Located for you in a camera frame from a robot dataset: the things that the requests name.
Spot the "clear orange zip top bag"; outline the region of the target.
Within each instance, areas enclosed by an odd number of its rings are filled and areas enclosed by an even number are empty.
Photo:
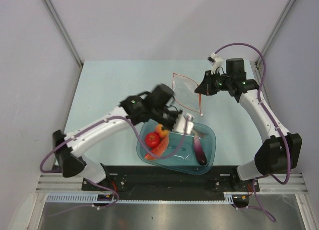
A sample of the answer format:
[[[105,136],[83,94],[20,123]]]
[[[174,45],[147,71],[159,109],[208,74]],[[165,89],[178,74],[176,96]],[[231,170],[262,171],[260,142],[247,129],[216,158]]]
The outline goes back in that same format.
[[[201,94],[195,93],[198,83],[193,79],[174,73],[172,79],[172,89],[175,92],[176,102],[183,108],[204,116],[201,110]]]

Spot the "toy watermelon slice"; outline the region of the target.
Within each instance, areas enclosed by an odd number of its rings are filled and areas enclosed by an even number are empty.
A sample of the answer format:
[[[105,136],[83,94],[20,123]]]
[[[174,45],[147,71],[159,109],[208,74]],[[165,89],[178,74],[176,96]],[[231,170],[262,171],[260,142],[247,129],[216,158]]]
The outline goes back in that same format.
[[[168,145],[169,145],[169,136],[166,136],[165,138],[161,140],[161,142],[156,147],[151,148],[150,152],[152,153],[152,155],[147,153],[144,156],[144,159],[148,161],[152,161],[152,160],[156,160],[160,158],[164,154],[164,152],[167,150]]]

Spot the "blue transparent plastic tub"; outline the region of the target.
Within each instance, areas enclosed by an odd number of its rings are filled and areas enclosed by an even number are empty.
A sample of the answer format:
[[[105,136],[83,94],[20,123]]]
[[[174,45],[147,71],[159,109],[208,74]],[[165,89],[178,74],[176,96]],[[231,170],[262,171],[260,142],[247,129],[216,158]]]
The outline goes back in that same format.
[[[167,159],[156,159],[152,161],[145,160],[144,156],[147,154],[147,151],[138,142],[136,147],[138,157],[147,164],[178,172],[194,175],[207,173],[212,168],[214,162],[216,150],[215,133],[208,126],[203,124],[195,123],[194,127],[207,133],[204,138],[200,139],[207,158],[207,164],[205,166],[200,165],[196,159],[194,152],[194,137],[192,135],[186,135],[183,146],[179,149],[179,151],[176,151],[176,148],[182,141],[183,135],[175,132],[170,133],[169,145],[162,157],[175,153],[173,156]]]

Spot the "grey toy fish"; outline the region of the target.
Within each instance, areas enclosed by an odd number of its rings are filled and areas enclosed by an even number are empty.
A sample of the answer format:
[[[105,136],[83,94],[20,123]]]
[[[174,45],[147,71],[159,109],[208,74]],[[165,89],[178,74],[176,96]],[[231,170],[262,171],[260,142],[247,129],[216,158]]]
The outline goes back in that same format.
[[[199,139],[201,139],[201,138],[204,138],[204,137],[207,135],[207,133],[202,132],[202,131],[200,131],[200,130],[197,129],[197,128],[193,128],[193,130],[192,130],[192,132],[191,132],[191,135],[192,135],[194,138],[199,138]]]

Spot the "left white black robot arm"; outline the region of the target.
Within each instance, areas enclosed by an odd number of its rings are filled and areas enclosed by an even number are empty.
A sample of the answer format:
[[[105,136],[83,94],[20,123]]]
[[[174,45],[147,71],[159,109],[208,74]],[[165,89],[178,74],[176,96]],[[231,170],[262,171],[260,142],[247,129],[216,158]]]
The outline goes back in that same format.
[[[188,120],[181,110],[170,110],[168,102],[175,100],[174,91],[165,84],[156,85],[151,91],[130,95],[111,112],[90,125],[65,134],[60,130],[52,134],[53,151],[62,176],[82,176],[100,190],[110,184],[110,177],[103,166],[85,158],[91,147],[111,135],[140,123],[153,120],[169,131],[186,134]]]

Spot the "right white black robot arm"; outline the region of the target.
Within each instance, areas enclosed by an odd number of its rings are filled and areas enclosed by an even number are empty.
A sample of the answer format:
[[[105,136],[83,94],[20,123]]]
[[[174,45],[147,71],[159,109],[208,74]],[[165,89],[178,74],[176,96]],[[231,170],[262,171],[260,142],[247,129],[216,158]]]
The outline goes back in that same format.
[[[254,159],[233,171],[230,186],[241,191],[248,185],[248,180],[266,176],[272,176],[281,185],[287,184],[291,169],[298,162],[301,136],[290,133],[281,124],[265,101],[261,85],[254,79],[247,79],[247,61],[241,58],[223,60],[216,54],[210,55],[208,61],[212,69],[205,72],[194,92],[212,96],[227,91],[248,113],[262,140]]]

